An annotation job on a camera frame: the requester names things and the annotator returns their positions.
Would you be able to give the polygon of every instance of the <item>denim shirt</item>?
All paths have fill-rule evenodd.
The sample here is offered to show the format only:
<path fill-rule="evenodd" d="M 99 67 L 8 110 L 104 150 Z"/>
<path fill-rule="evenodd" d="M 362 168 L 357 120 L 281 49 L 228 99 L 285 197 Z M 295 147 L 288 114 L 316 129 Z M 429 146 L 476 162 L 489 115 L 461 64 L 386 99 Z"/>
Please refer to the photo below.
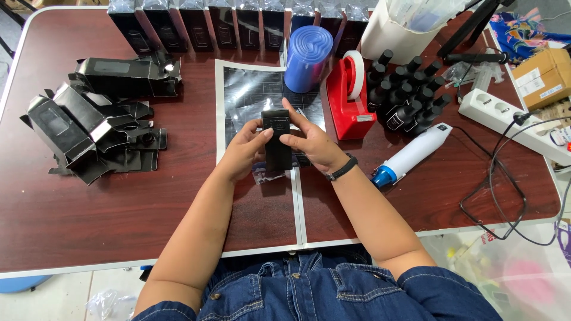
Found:
<path fill-rule="evenodd" d="M 387 269 L 336 264 L 317 251 L 241 271 L 219 264 L 203 302 L 196 315 L 163 301 L 133 321 L 501 321 L 473 284 L 444 268 L 414 267 L 395 280 Z"/>

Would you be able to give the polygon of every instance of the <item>person's left hand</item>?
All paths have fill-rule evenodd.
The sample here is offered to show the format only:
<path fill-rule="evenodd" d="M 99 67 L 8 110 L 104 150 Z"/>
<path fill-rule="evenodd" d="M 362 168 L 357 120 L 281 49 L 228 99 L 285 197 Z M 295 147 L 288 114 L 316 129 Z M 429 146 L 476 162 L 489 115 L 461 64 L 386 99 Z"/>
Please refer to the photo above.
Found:
<path fill-rule="evenodd" d="M 256 131 L 262 127 L 261 119 L 247 122 L 232 139 L 216 169 L 231 182 L 243 179 L 252 170 L 252 164 L 265 160 L 264 145 L 272 138 L 272 128 Z"/>

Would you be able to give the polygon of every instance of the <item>shirt pocket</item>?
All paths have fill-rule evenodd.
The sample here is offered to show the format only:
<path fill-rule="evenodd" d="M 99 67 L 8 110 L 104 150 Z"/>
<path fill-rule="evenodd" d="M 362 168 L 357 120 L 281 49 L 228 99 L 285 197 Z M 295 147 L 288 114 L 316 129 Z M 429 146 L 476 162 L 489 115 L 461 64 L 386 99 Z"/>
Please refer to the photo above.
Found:
<path fill-rule="evenodd" d="M 249 274 L 217 288 L 204 303 L 199 320 L 233 321 L 263 308 L 261 282 L 260 276 Z"/>
<path fill-rule="evenodd" d="M 369 302 L 374 298 L 402 291 L 392 274 L 380 267 L 342 263 L 331 269 L 337 285 L 337 298 L 349 302 Z"/>

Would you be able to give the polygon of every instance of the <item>blue nozzle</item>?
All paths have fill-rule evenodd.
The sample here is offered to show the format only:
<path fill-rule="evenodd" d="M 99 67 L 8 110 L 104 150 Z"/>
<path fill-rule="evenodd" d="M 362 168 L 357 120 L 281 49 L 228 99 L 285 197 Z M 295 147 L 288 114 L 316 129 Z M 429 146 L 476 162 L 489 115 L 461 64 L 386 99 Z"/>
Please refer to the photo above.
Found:
<path fill-rule="evenodd" d="M 373 178 L 371 178 L 371 182 L 377 188 L 381 188 L 389 183 L 394 184 L 396 183 L 396 180 L 397 178 L 395 172 L 393 172 L 393 170 L 384 165 L 379 167 Z"/>

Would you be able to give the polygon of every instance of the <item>person's right hand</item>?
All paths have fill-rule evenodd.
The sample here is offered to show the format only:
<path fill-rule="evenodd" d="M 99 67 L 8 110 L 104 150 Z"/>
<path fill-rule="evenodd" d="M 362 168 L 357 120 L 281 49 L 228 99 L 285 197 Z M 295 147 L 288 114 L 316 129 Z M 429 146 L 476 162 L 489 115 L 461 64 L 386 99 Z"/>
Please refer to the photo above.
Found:
<path fill-rule="evenodd" d="M 303 151 L 315 168 L 329 174 L 339 170 L 349 161 L 337 144 L 318 125 L 296 113 L 287 99 L 282 99 L 285 109 L 289 110 L 291 123 L 297 126 L 306 138 L 294 135 L 282 135 L 280 141 L 287 146 Z"/>

